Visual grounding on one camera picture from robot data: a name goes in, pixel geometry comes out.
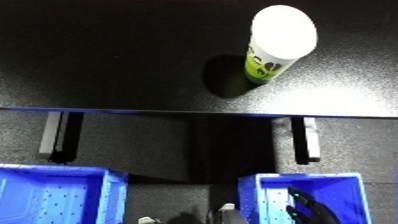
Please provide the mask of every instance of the black table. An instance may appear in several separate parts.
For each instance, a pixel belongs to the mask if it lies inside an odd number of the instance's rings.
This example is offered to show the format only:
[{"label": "black table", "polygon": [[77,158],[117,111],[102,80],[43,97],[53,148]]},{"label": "black table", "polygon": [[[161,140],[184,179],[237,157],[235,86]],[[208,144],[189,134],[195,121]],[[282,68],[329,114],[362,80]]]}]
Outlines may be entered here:
[{"label": "black table", "polygon": [[[251,19],[306,12],[317,49],[274,83],[243,72]],[[398,117],[398,3],[0,2],[0,108]]]}]

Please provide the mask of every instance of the green label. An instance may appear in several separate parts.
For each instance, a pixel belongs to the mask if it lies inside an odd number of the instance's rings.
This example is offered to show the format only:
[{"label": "green label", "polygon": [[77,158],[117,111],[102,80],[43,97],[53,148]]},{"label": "green label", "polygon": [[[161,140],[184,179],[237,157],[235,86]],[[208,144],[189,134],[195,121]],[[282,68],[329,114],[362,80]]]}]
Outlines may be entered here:
[{"label": "green label", "polygon": [[254,55],[252,48],[249,48],[245,68],[247,74],[251,76],[251,78],[258,79],[259,82],[270,81],[285,70],[285,66],[279,63],[264,63],[260,57]]}]

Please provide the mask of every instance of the black floor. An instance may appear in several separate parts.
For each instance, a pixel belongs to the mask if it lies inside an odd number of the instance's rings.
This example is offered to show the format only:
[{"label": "black floor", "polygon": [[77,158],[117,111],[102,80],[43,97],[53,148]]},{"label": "black floor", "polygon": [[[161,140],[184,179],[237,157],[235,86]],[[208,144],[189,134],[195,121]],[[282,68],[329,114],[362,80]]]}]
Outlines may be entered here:
[{"label": "black floor", "polygon": [[[0,111],[0,163],[37,158],[46,114]],[[86,114],[76,160],[133,175],[126,223],[157,216],[205,223],[209,209],[237,202],[236,179],[260,172],[359,172],[374,223],[394,223],[398,120],[317,119],[322,160],[295,163],[289,120],[223,115]]]}]

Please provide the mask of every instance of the blue plastic bin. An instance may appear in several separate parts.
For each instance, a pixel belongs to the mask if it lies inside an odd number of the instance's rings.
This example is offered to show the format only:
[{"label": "blue plastic bin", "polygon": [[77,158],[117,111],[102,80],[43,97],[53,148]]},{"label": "blue plastic bin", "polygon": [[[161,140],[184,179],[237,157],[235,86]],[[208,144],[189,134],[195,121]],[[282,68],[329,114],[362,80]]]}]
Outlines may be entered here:
[{"label": "blue plastic bin", "polygon": [[250,224],[294,223],[286,212],[294,205],[287,188],[313,195],[332,209],[343,224],[370,224],[371,219],[360,174],[257,174],[239,180],[240,210]]},{"label": "blue plastic bin", "polygon": [[122,223],[126,188],[105,168],[1,164],[0,223]]}]

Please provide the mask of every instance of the paper cup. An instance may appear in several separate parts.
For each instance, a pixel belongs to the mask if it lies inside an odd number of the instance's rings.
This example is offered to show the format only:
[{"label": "paper cup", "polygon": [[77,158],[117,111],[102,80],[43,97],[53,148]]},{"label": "paper cup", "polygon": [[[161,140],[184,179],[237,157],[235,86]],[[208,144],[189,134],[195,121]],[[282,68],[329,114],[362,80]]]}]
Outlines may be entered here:
[{"label": "paper cup", "polygon": [[247,77],[264,84],[282,74],[317,44],[314,23],[302,11],[275,5],[258,12],[247,52]]}]

